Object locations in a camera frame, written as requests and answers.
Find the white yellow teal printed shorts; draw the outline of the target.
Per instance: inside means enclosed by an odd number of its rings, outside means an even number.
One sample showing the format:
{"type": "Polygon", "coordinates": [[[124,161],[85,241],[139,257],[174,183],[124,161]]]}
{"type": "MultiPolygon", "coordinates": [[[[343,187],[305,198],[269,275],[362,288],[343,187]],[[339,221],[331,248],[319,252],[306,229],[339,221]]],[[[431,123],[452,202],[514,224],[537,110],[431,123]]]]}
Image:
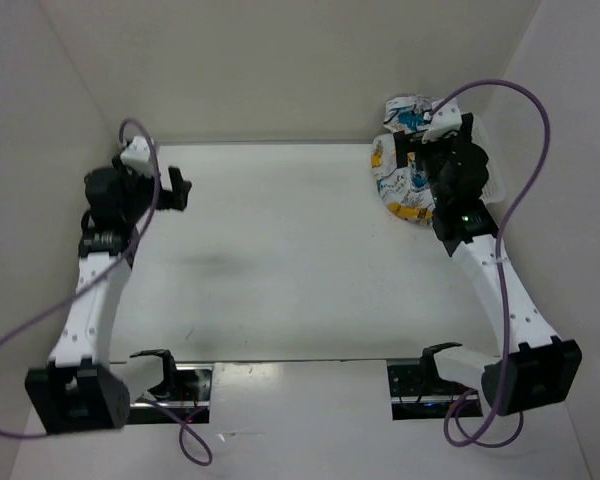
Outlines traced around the white yellow teal printed shorts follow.
{"type": "Polygon", "coordinates": [[[371,172],[380,199],[396,217],[407,222],[429,226],[432,223],[434,199],[422,167],[422,147],[396,148],[393,134],[413,133],[426,129],[425,114],[432,109],[434,97],[408,94],[396,96],[385,104],[383,126],[387,132],[376,136],[371,148],[371,172]],[[412,151],[409,167],[397,166],[397,151],[412,151]]]}

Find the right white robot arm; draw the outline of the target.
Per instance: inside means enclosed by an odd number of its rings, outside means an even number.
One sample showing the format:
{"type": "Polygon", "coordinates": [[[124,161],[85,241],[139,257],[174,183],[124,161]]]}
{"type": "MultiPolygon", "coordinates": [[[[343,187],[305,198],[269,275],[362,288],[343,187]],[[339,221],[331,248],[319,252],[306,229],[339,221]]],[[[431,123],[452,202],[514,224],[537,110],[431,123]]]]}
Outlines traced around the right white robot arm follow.
{"type": "Polygon", "coordinates": [[[499,416],[564,401],[582,361],[574,340],[563,340],[539,312],[511,261],[482,190],[489,157],[472,138],[473,117],[429,140],[424,132],[394,134],[396,159],[413,159],[429,183],[432,226],[450,259],[473,286],[496,336],[500,356],[447,342],[423,350],[420,385],[440,393],[451,383],[478,392],[499,416]]]}

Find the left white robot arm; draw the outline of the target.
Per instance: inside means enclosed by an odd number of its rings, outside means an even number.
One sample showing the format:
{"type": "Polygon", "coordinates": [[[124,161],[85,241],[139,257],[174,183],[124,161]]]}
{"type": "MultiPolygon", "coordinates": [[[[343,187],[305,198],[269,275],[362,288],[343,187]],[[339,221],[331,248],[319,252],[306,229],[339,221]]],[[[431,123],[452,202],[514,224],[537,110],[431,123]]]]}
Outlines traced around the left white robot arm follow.
{"type": "Polygon", "coordinates": [[[134,263],[137,222],[150,209],[182,211],[192,184],[168,169],[168,189],[154,183],[150,165],[115,157],[85,176],[89,207],[81,219],[78,299],[41,368],[25,389],[49,435],[123,428],[142,396],[171,398],[179,389],[176,362],[167,349],[142,350],[113,368],[110,342],[123,290],[134,263]]]}

